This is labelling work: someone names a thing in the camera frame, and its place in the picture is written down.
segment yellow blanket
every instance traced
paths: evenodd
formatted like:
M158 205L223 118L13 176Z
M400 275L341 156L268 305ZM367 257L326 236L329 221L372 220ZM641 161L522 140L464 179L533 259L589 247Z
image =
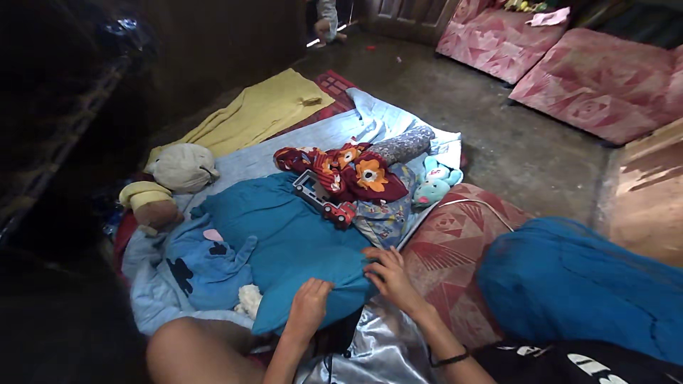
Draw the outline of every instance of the yellow blanket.
M245 88L230 105L209 115L182 139L154 148L148 164L161 150L179 143L199 144L215 157L224 156L258 144L333 102L313 81L287 69Z

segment blue plush toy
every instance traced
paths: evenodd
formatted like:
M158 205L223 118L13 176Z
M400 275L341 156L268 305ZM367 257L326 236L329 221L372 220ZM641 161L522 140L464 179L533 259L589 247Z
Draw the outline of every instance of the blue plush toy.
M235 253L207 213L185 221L169 234L166 263L196 310L232 310L240 302L240 287L253 281L247 260L256 242L256 236L247 237Z
M443 199L452 186L462 182L462 171L446 167L434 156L425 158L425 176L420 175L420 185L413 195L413 205L430 206Z

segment child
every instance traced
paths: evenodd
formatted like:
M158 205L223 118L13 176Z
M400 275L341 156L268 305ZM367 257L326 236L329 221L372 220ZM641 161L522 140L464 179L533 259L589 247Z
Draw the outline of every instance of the child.
M313 26L320 42L314 45L322 48L333 40L346 41L346 35L337 33L337 2L336 0L318 0L318 22Z

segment human hand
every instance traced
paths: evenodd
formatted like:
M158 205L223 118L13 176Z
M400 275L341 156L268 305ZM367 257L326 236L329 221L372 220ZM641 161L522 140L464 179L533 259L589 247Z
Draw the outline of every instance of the human hand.
M396 248L392 246L390 251L379 248L365 248L363 253L365 253L366 258L380 260L381 264L374 262L363 267L363 272L379 289L382 296L406 312L411 318L429 306L410 283L403 270L403 256Z
M318 330L325 317L327 295L335 285L311 277L298 289L290 317L282 332L283 338L290 338L293 342L308 344L313 334Z

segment white fluffy toy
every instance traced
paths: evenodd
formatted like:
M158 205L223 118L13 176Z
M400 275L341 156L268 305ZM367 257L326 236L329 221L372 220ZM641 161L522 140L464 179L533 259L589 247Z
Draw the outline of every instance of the white fluffy toy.
M240 303L235 306L235 312L246 314L251 320L256 319L258 306L261 304L261 299L263 299L263 295L261 295L258 287L253 284L242 286L238 296Z

